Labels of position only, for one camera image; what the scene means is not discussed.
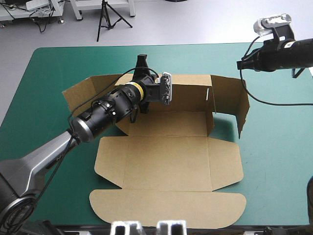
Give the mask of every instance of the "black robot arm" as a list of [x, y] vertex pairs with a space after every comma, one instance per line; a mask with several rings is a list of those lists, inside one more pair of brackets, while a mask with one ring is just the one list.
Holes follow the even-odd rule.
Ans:
[[16, 233], [28, 219], [47, 185], [45, 174], [62, 161], [65, 153], [81, 142], [94, 140], [109, 126], [137, 111], [137, 106], [147, 113], [149, 102], [170, 103], [171, 75], [151, 75], [146, 58], [139, 55], [132, 81], [94, 100], [92, 107], [71, 121], [70, 131], [20, 159], [0, 162], [0, 234]]
[[237, 62], [237, 68], [272, 72], [292, 69], [292, 76], [299, 73], [295, 69], [313, 67], [313, 39], [296, 41], [290, 27], [291, 17], [280, 14], [259, 19], [254, 24], [254, 31], [260, 36], [273, 34], [273, 39], [264, 41], [261, 48]]

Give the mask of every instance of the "green table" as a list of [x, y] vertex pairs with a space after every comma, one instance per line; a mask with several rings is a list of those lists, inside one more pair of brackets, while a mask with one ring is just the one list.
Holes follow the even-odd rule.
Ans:
[[[62, 47], [37, 49], [0, 128], [0, 160], [19, 158], [68, 128], [69, 110], [62, 91], [99, 74], [122, 73], [138, 54], [148, 65], [173, 74], [238, 77], [236, 61], [248, 44], [143, 47]], [[308, 70], [298, 79], [290, 70], [244, 71], [256, 96], [274, 102], [312, 102]], [[241, 148], [244, 179], [219, 191], [242, 193], [246, 210], [237, 224], [306, 224], [306, 184], [313, 174], [313, 107], [271, 107], [250, 100], [239, 140], [235, 117], [215, 115], [212, 137]], [[112, 127], [103, 135], [122, 135]], [[116, 188], [94, 172], [99, 138], [70, 152], [41, 199], [32, 219], [54, 224], [102, 224], [89, 204], [97, 188]]]

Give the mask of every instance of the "cardboard flap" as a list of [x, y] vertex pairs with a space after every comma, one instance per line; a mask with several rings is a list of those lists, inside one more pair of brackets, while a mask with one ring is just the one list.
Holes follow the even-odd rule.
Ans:
[[213, 190], [243, 179], [240, 151], [236, 143], [208, 138], [208, 147]]
[[246, 122], [249, 99], [240, 79], [211, 75], [215, 110], [236, 116], [238, 134]]
[[159, 220], [186, 220], [188, 228], [218, 229], [235, 223], [246, 207], [237, 193], [94, 190], [90, 204], [101, 219], [138, 220], [155, 226]]
[[[116, 80], [120, 75], [121, 74], [92, 76], [63, 91], [62, 93], [67, 101], [68, 108], [72, 111], [75, 107], [96, 95], [106, 86], [112, 84], [92, 100], [105, 95], [113, 89], [115, 85], [114, 80]], [[79, 115], [86, 109], [90, 108], [90, 104], [91, 101], [81, 106], [74, 113], [74, 116]]]
[[207, 137], [206, 114], [186, 111], [150, 111], [147, 114], [138, 114], [136, 122], [129, 125], [127, 134]]
[[207, 137], [103, 137], [95, 171], [122, 188], [212, 191]]

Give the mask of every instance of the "cardboard box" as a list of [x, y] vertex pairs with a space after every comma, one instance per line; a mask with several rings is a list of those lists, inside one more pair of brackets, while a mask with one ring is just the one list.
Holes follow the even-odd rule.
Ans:
[[[118, 76], [90, 77], [66, 90], [69, 108]], [[127, 74], [116, 85], [131, 78]], [[239, 147], [208, 135], [212, 112], [235, 115], [240, 135], [248, 109], [239, 79], [173, 75], [170, 105], [150, 103], [149, 113], [138, 114], [136, 123], [125, 118], [117, 124], [127, 136], [100, 140], [95, 171], [122, 189], [91, 192], [93, 210], [107, 222], [139, 220], [143, 226], [163, 219], [184, 219], [189, 228], [234, 223], [245, 209], [245, 197], [213, 191], [242, 180]]]

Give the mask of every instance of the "cardboard box lid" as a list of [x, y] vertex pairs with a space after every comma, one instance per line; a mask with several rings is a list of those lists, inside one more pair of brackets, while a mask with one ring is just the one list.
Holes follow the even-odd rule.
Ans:
[[173, 192], [135, 189], [94, 190], [90, 203], [103, 220], [138, 220], [155, 226], [159, 220], [186, 220], [188, 228], [218, 229], [236, 222], [246, 207], [238, 193]]
[[[114, 82], [120, 75], [121, 74], [92, 76], [63, 91], [69, 109], [72, 111], [77, 105], [93, 97], [111, 83], [112, 85], [96, 98], [106, 94], [114, 85], [125, 84], [132, 79], [132, 74], [126, 74], [118, 79], [117, 82]], [[239, 79], [216, 75], [194, 74], [174, 74], [172, 79], [173, 100], [171, 104], [164, 106], [159, 102], [152, 102], [149, 106], [151, 111], [206, 112], [207, 134], [209, 134], [214, 127], [210, 112], [235, 115], [238, 134], [240, 136], [249, 110], [249, 101]], [[83, 105], [74, 113], [74, 116], [80, 114], [89, 108], [89, 106], [90, 103]], [[138, 127], [132, 127], [132, 131], [130, 131], [127, 121], [127, 118], [123, 119], [118, 123], [118, 127], [128, 135], [137, 135], [136, 133], [132, 133], [132, 131], [139, 131]]]
[[213, 191], [244, 176], [238, 145], [208, 137], [103, 137], [94, 169], [121, 188], [172, 191]]

